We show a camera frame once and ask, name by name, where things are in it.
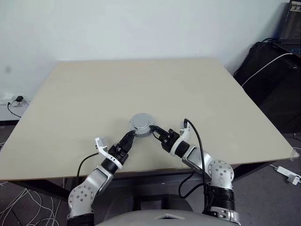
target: tabletop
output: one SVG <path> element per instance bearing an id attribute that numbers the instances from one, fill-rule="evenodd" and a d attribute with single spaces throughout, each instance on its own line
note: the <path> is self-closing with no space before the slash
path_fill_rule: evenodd
<path id="1" fill-rule="evenodd" d="M 129 131 L 136 113 L 179 131 L 188 118 L 203 148 L 230 164 L 287 159 L 292 147 L 212 58 L 58 62 L 0 152 L 0 180 L 73 177 L 80 162 Z M 197 144 L 190 132 L 188 142 Z M 82 166 L 89 174 L 104 159 Z M 119 172 L 187 166 L 153 137 L 137 137 Z"/>

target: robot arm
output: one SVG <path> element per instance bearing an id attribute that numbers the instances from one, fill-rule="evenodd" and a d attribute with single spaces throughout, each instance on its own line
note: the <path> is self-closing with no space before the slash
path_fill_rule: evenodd
<path id="1" fill-rule="evenodd" d="M 125 134 L 121 141 L 113 145 L 109 151 L 104 143 L 104 138 L 96 138 L 96 148 L 106 159 L 93 172 L 87 176 L 85 181 L 75 187 L 69 194 L 68 204 L 71 209 L 67 216 L 68 226 L 93 226 L 94 211 L 91 207 L 95 197 L 101 194 L 113 179 L 117 169 L 121 169 L 128 151 L 131 149 L 135 131 Z"/>
<path id="2" fill-rule="evenodd" d="M 200 148 L 186 142 L 189 137 L 190 124 L 183 123 L 180 134 L 172 129 L 165 131 L 158 126 L 150 126 L 154 136 L 161 142 L 162 148 L 171 155 L 182 158 L 182 162 L 203 174 Z M 239 214 L 235 211 L 234 192 L 232 180 L 233 168 L 223 160 L 213 158 L 204 151 L 204 169 L 206 178 L 204 214 L 221 218 L 223 220 L 239 223 Z"/>

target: white power adapter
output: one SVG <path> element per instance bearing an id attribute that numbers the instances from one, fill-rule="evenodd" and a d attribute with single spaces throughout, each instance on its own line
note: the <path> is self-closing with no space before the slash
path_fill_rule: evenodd
<path id="1" fill-rule="evenodd" d="M 301 176 L 289 171 L 286 168 L 283 168 L 282 166 L 274 166 L 274 165 L 270 165 L 271 167 L 274 168 L 275 171 L 277 171 L 278 173 L 281 173 L 282 175 L 287 176 L 287 181 L 292 183 L 293 185 L 297 185 L 298 183 L 301 183 Z"/>

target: gray carpet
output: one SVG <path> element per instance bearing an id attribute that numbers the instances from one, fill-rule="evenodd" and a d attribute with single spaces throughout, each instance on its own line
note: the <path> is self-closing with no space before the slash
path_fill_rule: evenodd
<path id="1" fill-rule="evenodd" d="M 0 127 L 0 143 L 4 142 L 14 127 Z M 287 138 L 294 147 L 301 147 L 301 142 Z M 294 161 L 285 160 L 274 163 L 283 166 L 295 173 L 301 174 L 301 159 Z M 62 185 L 63 181 L 52 180 L 52 182 Z M 191 181 L 183 186 L 183 192 L 188 191 L 196 185 L 198 181 Z M 243 226 L 300 226 L 301 225 L 301 185 L 294 186 L 286 183 L 286 178 L 276 173 L 272 167 L 265 167 L 243 179 L 234 182 L 237 211 L 240 213 Z M 66 184 L 67 188 L 71 186 L 71 180 Z M 178 183 L 164 183 L 156 185 L 144 185 L 135 187 L 123 187 L 108 189 L 97 197 L 95 201 L 95 223 L 108 219 L 115 215 L 131 210 L 133 202 L 133 193 L 139 192 L 143 195 L 153 194 L 177 194 Z M 22 187 L 12 183 L 6 183 L 0 186 L 0 211 L 3 211 L 7 205 L 23 190 Z M 38 196 L 31 191 L 31 194 L 39 202 Z M 51 199 L 48 196 L 41 195 L 44 206 L 51 208 Z M 186 199 L 192 209 L 201 213 L 203 210 L 203 191 L 199 188 Z M 54 210 L 56 210 L 59 200 L 53 199 Z M 158 203 L 149 203 L 145 209 L 157 208 Z M 39 210 L 37 205 L 27 194 L 15 204 L 7 215 L 4 226 L 24 226 L 36 215 Z M 68 205 L 61 202 L 57 221 L 61 226 L 66 224 L 68 214 Z M 42 209 L 40 214 L 32 223 L 49 218 L 50 211 Z M 38 225 L 45 225 L 47 221 L 42 221 Z"/>

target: table leg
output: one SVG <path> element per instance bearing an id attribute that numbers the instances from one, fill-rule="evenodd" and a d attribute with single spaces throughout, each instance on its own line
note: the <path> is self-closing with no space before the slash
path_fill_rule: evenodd
<path id="1" fill-rule="evenodd" d="M 28 188 L 63 201 L 68 201 L 70 191 L 56 185 L 48 180 L 16 180 L 10 183 Z"/>
<path id="2" fill-rule="evenodd" d="M 265 162 L 256 162 L 256 163 L 240 165 L 234 169 L 234 181 L 244 178 L 244 177 L 272 164 L 273 162 L 274 161 L 265 161 Z"/>

